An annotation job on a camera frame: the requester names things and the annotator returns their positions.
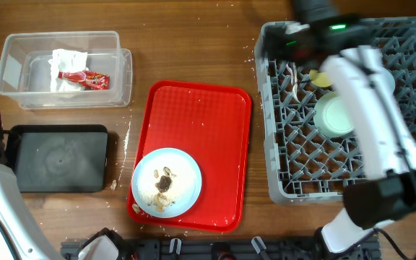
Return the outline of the red plastic tray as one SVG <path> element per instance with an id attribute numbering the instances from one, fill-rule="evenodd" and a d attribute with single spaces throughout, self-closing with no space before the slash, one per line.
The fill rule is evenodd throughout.
<path id="1" fill-rule="evenodd" d="M 180 217 L 163 219 L 132 208 L 131 219 L 151 225 L 228 233 L 243 214 L 251 98 L 237 87 L 162 80 L 151 86 L 135 161 L 160 148 L 176 148 L 201 170 L 201 194 Z"/>

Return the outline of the white plastic spoon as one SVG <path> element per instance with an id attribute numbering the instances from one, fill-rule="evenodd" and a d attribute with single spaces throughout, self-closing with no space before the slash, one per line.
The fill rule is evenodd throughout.
<path id="1" fill-rule="evenodd" d="M 295 63 L 292 64 L 292 96 L 295 101 L 299 102 L 298 99 L 298 71 Z"/>

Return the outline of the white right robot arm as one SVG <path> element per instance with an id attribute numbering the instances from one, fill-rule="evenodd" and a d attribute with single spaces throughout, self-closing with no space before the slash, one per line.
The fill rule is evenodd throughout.
<path id="1" fill-rule="evenodd" d="M 273 202 L 342 200 L 316 231 L 336 259 L 416 212 L 416 17 L 363 19 L 294 1 L 254 47 Z"/>

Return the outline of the grey dishwasher rack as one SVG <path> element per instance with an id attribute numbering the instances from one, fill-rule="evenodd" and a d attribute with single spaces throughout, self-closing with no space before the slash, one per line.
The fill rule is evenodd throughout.
<path id="1" fill-rule="evenodd" d="M 371 18 L 365 24 L 395 78 L 394 97 L 416 140 L 416 17 Z M 364 179 L 356 138 L 320 133 L 313 123 L 314 107 L 326 89 L 310 82 L 308 70 L 299 69 L 295 101 L 287 62 L 264 57 L 262 48 L 257 40 L 254 57 L 270 198 L 277 204 L 339 201 L 346 186 Z"/>

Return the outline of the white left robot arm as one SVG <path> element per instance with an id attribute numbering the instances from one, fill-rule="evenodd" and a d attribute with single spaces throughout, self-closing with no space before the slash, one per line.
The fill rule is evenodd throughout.
<path id="1" fill-rule="evenodd" d="M 0 259 L 61 259 L 26 207 L 12 169 L 0 164 Z"/>

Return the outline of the white plastic fork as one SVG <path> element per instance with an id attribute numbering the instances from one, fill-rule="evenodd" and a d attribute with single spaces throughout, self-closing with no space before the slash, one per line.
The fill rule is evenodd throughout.
<path id="1" fill-rule="evenodd" d="M 292 86 L 295 86 L 297 83 L 297 72 L 295 64 L 293 62 L 287 63 L 286 70 L 290 74 L 290 83 Z"/>

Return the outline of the black tray bin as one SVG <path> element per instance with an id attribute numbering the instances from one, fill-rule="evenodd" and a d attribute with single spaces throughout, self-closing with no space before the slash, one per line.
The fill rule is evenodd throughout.
<path id="1" fill-rule="evenodd" d="M 104 187 L 108 130 L 100 124 L 17 125 L 6 157 L 22 193 L 93 193 Z"/>

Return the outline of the red snack wrapper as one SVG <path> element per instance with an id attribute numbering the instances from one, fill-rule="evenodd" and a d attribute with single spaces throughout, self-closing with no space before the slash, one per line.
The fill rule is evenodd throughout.
<path id="1" fill-rule="evenodd" d="M 66 79 L 91 90 L 108 90 L 110 86 L 110 77 L 107 74 L 101 74 L 89 70 L 78 72 L 60 71 L 58 73 L 58 78 Z"/>

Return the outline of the light blue bowl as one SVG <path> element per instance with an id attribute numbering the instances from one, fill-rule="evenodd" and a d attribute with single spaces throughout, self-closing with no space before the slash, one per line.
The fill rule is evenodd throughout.
<path id="1" fill-rule="evenodd" d="M 384 74 L 387 78 L 387 81 L 389 83 L 389 89 L 391 91 L 391 93 L 394 93 L 395 89 L 396 89 L 396 81 L 395 78 L 393 76 L 393 74 L 388 70 L 388 69 L 384 69 Z"/>

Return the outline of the green bowl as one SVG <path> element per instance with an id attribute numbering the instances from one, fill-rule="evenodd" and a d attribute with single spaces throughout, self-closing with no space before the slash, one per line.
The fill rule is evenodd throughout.
<path id="1" fill-rule="evenodd" d="M 336 92 L 323 95 L 317 101 L 314 110 L 314 124 L 323 135 L 337 138 L 353 131 L 345 104 Z"/>

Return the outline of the white napkin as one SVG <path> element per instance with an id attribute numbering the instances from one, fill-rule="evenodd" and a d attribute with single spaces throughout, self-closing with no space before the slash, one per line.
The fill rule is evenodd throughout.
<path id="1" fill-rule="evenodd" d="M 48 60 L 51 65 L 51 92 L 79 92 L 85 88 L 80 84 L 59 79 L 59 72 L 80 72 L 85 70 L 87 64 L 87 52 L 55 49 L 52 58 Z"/>

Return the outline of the yellow cup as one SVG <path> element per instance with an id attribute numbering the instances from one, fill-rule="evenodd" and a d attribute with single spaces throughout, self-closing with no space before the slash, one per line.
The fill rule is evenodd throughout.
<path id="1" fill-rule="evenodd" d="M 327 77 L 326 73 L 312 69 L 309 71 L 309 79 L 311 83 L 320 88 L 331 87 L 332 83 Z"/>

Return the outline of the clear plastic bin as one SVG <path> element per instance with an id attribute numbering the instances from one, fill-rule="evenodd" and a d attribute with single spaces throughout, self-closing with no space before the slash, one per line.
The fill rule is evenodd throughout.
<path id="1" fill-rule="evenodd" d="M 132 56 L 115 31 L 9 35 L 0 60 L 0 94 L 24 109 L 129 104 Z"/>

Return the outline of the light blue plate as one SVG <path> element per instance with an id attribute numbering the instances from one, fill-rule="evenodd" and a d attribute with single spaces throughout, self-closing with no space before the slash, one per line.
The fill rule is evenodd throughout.
<path id="1" fill-rule="evenodd" d="M 202 172 L 196 161 L 176 148 L 144 156 L 131 178 L 131 211 L 169 219 L 192 208 L 202 191 Z"/>

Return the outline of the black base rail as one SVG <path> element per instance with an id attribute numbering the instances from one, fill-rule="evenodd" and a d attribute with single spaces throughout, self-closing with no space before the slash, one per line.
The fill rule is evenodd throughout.
<path id="1" fill-rule="evenodd" d="M 265 252 L 274 260 L 305 260 L 312 259 L 311 237 L 291 237 L 281 240 L 265 240 Z M 212 258 L 213 240 L 184 240 L 181 252 L 174 256 L 170 253 L 169 240 L 142 239 L 130 240 L 129 243 L 137 251 L 139 259 L 204 259 Z M 225 240 L 230 251 L 237 259 L 260 259 L 261 256 L 250 240 Z M 365 243 L 341 257 L 354 260 L 381 260 L 381 250 L 377 237 L 369 238 Z"/>

